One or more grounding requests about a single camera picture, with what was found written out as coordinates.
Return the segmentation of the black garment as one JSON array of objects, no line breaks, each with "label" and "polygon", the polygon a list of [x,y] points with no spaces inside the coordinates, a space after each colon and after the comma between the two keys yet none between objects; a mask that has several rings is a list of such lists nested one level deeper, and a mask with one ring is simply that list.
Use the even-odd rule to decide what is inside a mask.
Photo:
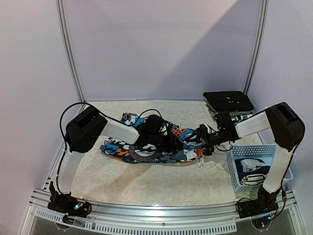
[{"label": "black garment", "polygon": [[203,96],[209,107],[217,112],[247,112],[254,109],[248,96],[241,91],[204,92]]}]

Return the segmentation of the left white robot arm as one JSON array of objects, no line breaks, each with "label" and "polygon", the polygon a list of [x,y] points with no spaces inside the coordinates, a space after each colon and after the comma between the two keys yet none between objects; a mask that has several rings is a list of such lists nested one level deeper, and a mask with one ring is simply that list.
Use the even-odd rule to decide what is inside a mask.
[{"label": "left white robot arm", "polygon": [[72,181],[82,157],[93,148],[100,136],[140,148],[150,144],[158,152],[179,152],[183,148],[179,138],[171,131],[173,124],[165,121],[160,114],[149,115],[144,121],[136,118],[127,124],[89,103],[85,105],[87,108],[60,130],[65,144],[64,153],[49,190],[51,194],[57,194],[53,203],[61,212],[72,209],[72,200],[65,195],[71,194]]}]

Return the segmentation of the blue orange patterned cloth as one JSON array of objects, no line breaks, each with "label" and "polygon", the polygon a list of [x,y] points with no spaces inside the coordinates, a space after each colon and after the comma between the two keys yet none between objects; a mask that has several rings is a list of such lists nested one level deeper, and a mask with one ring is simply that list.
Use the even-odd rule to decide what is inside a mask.
[{"label": "blue orange patterned cloth", "polygon": [[164,152],[157,150],[154,145],[147,142],[134,146],[111,137],[104,141],[100,150],[103,154],[111,158],[131,164],[175,164],[187,163],[203,158],[201,149],[202,139],[198,136],[196,130],[183,128],[170,121],[164,120],[160,132],[165,131],[168,127],[171,127],[172,132],[183,144],[181,151]]}]

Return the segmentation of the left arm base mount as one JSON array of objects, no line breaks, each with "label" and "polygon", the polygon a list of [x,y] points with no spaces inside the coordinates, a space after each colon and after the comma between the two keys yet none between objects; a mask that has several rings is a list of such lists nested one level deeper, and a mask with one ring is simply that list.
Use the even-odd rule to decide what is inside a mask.
[{"label": "left arm base mount", "polygon": [[53,182],[50,182],[50,199],[47,208],[63,213],[67,216],[87,218],[92,211],[88,201],[71,196],[71,194],[60,194],[56,191]]}]

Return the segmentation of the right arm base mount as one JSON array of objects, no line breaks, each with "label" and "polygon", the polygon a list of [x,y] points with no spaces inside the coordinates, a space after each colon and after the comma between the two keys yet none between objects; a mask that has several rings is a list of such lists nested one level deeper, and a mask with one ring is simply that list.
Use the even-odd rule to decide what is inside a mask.
[{"label": "right arm base mount", "polygon": [[279,207],[276,201],[262,206],[257,199],[241,198],[235,204],[235,210],[240,218],[254,217],[261,215],[269,215],[278,213]]}]

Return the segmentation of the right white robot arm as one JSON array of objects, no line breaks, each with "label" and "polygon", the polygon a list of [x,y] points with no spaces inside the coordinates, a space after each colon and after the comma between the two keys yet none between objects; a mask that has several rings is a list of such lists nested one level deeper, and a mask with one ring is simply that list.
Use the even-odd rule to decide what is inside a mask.
[{"label": "right white robot arm", "polygon": [[258,198],[253,202],[255,212],[264,213],[282,190],[283,179],[304,138],[305,124],[299,115],[286,102],[280,102],[238,123],[231,120],[228,112],[223,112],[216,132],[210,132],[205,124],[196,129],[196,136],[206,147],[235,142],[254,134],[260,136],[263,143],[272,140],[275,145],[269,173],[258,190]]}]

